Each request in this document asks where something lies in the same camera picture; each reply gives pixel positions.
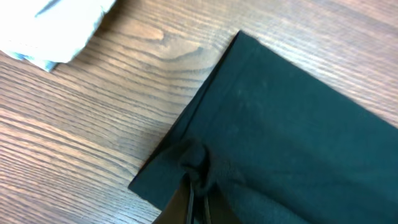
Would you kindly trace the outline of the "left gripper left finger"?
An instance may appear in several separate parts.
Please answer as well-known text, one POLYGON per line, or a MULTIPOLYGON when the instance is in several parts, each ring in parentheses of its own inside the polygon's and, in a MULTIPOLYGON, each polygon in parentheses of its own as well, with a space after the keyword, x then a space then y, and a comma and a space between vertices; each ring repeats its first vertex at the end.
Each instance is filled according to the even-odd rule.
POLYGON ((193 208, 195 193, 191 182, 184 177, 175 191, 167 206, 160 215, 152 222, 153 224, 193 224, 193 208))

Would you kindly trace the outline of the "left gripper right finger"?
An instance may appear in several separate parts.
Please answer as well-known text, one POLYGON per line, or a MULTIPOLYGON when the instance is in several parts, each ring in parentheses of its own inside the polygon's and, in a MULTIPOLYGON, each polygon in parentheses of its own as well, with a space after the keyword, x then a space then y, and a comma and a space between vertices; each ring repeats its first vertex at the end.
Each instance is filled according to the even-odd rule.
POLYGON ((241 224, 219 187, 213 187, 203 199, 204 223, 241 224))

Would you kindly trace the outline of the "black t-shirt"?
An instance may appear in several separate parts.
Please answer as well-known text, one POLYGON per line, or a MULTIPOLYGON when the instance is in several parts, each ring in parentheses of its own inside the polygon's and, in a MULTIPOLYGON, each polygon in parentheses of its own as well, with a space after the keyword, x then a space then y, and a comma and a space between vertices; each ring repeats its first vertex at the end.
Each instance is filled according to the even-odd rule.
POLYGON ((238 32, 129 189, 161 211, 181 180, 241 223, 396 223, 397 129, 238 32))

